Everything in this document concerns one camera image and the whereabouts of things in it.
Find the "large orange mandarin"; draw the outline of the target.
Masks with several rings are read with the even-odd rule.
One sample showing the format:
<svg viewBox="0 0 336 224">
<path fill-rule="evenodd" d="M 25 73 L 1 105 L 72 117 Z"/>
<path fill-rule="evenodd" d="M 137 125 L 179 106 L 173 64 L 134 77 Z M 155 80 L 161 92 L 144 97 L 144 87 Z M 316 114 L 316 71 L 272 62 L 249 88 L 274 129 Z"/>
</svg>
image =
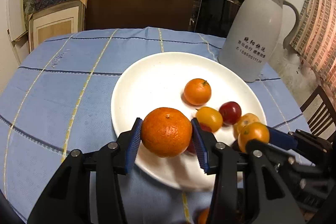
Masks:
<svg viewBox="0 0 336 224">
<path fill-rule="evenodd" d="M 179 110 L 159 107 L 143 120 L 141 141 L 158 157 L 175 157 L 187 150 L 192 131 L 190 120 Z"/>
</svg>

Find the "orange tomato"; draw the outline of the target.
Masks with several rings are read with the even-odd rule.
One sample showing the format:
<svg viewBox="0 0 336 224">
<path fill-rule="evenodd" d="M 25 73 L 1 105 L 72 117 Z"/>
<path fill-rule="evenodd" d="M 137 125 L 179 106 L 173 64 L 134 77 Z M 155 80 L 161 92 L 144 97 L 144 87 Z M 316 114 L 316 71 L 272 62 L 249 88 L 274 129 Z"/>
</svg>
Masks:
<svg viewBox="0 0 336 224">
<path fill-rule="evenodd" d="M 263 143 L 269 143 L 270 134 L 268 128 L 260 122 L 253 122 L 246 125 L 238 135 L 238 146 L 240 151 L 246 153 L 246 145 L 253 139 Z"/>
</svg>

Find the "dark wooden chair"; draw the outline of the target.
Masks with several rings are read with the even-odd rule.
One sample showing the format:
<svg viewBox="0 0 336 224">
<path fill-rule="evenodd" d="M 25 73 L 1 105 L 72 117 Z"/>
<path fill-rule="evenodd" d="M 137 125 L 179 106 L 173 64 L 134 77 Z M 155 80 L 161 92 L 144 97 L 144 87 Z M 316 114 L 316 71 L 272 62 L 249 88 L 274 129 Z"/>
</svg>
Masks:
<svg viewBox="0 0 336 224">
<path fill-rule="evenodd" d="M 335 125 L 335 109 L 321 86 L 318 85 L 316 87 L 314 92 L 312 92 L 309 98 L 300 107 L 300 110 L 304 112 L 317 97 L 320 97 L 322 102 L 309 118 L 307 124 L 314 136 L 321 136 L 328 127 L 332 124 Z"/>
</svg>

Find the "pale tan round fruit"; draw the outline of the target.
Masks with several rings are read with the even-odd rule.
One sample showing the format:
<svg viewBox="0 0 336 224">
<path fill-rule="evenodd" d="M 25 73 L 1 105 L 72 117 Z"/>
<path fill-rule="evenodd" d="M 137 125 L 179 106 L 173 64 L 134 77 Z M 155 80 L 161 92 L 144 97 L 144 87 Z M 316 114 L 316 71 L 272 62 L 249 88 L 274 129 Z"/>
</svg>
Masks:
<svg viewBox="0 0 336 224">
<path fill-rule="evenodd" d="M 259 118 L 252 114 L 247 113 L 240 117 L 240 119 L 233 125 L 234 138 L 237 139 L 243 128 L 253 122 L 259 122 Z"/>
</svg>

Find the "dark red cherry tomato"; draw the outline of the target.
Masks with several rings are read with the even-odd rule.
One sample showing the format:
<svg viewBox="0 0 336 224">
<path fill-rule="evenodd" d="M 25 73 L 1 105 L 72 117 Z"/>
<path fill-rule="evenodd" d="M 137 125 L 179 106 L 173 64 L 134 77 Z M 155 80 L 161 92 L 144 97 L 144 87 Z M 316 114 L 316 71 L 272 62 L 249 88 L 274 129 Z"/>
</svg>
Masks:
<svg viewBox="0 0 336 224">
<path fill-rule="evenodd" d="M 223 118 L 224 125 L 235 124 L 242 115 L 241 107 L 234 101 L 226 102 L 219 108 L 219 112 Z"/>
</svg>

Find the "yellow-orange cherry tomato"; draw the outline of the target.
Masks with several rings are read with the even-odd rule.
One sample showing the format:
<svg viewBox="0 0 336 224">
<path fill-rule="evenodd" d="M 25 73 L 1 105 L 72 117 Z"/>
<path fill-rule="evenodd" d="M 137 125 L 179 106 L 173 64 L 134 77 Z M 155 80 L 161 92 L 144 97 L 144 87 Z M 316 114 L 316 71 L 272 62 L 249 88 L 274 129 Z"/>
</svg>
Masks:
<svg viewBox="0 0 336 224">
<path fill-rule="evenodd" d="M 223 125 L 223 118 L 218 110 L 211 107 L 201 107 L 195 114 L 201 129 L 215 133 Z"/>
</svg>

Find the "small orange with stem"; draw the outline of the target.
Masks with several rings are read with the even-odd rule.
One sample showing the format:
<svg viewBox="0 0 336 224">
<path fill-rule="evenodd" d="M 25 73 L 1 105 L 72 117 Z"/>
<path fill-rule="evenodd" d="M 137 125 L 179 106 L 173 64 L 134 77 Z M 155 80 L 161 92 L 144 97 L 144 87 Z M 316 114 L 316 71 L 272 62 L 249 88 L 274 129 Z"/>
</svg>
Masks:
<svg viewBox="0 0 336 224">
<path fill-rule="evenodd" d="M 204 79 L 190 80 L 183 91 L 185 100 L 194 106 L 202 106 L 211 98 L 212 90 L 209 83 Z"/>
</svg>

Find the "brick pattern curtain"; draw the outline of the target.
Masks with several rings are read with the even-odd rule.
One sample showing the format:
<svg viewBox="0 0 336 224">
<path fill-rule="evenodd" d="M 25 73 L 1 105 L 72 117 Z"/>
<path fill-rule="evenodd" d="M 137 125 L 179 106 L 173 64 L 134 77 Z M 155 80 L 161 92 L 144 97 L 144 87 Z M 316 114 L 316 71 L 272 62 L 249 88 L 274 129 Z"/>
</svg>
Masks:
<svg viewBox="0 0 336 224">
<path fill-rule="evenodd" d="M 290 45 L 335 97 L 335 0 L 305 0 Z"/>
</svg>

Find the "white thermos jug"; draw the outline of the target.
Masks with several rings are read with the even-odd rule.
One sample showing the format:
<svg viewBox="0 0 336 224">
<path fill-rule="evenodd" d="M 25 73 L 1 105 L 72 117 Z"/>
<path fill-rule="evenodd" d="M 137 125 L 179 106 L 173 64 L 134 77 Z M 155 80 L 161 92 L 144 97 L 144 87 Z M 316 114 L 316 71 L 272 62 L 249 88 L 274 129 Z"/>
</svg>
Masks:
<svg viewBox="0 0 336 224">
<path fill-rule="evenodd" d="M 283 41 L 286 48 L 299 28 L 296 7 L 286 0 L 245 0 L 220 50 L 218 62 L 245 82 L 256 81 L 276 48 L 284 5 L 295 13 L 295 24 Z"/>
</svg>

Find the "white oval plate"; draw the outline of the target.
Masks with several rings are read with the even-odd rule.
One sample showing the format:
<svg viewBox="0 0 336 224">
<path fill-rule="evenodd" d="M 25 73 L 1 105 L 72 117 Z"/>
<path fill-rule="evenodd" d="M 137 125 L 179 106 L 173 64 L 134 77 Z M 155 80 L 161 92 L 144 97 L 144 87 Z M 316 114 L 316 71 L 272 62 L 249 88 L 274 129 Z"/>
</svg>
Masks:
<svg viewBox="0 0 336 224">
<path fill-rule="evenodd" d="M 231 70 L 199 55 L 165 52 L 138 60 L 118 79 L 111 98 L 116 135 L 130 130 L 137 118 L 144 119 L 158 107 L 177 109 L 192 119 L 196 108 L 182 100 L 182 93 L 189 80 L 197 78 L 210 84 L 208 107 L 218 109 L 225 102 L 235 101 L 243 114 L 252 113 L 261 123 L 267 123 L 255 93 Z M 140 145 L 135 164 L 150 177 L 175 189 L 201 192 L 214 187 L 215 177 L 206 175 L 197 157 L 188 153 L 162 158 Z"/>
</svg>

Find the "framed picture panel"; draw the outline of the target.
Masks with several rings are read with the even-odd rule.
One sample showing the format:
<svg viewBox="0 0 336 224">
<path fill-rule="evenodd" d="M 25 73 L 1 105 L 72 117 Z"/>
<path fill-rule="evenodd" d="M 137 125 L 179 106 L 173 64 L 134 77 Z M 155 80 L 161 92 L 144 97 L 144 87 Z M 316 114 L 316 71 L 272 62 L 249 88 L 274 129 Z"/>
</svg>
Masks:
<svg viewBox="0 0 336 224">
<path fill-rule="evenodd" d="M 70 0 L 29 15 L 29 51 L 54 36 L 81 32 L 88 0 Z"/>
</svg>

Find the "dark brown wooden board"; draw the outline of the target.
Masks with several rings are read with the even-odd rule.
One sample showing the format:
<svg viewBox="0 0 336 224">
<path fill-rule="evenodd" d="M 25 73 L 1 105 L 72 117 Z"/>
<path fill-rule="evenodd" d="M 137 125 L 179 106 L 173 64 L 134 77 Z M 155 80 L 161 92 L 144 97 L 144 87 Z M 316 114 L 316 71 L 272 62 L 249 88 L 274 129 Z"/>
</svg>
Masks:
<svg viewBox="0 0 336 224">
<path fill-rule="evenodd" d="M 187 31 L 195 0 L 87 0 L 85 29 L 158 27 Z"/>
</svg>

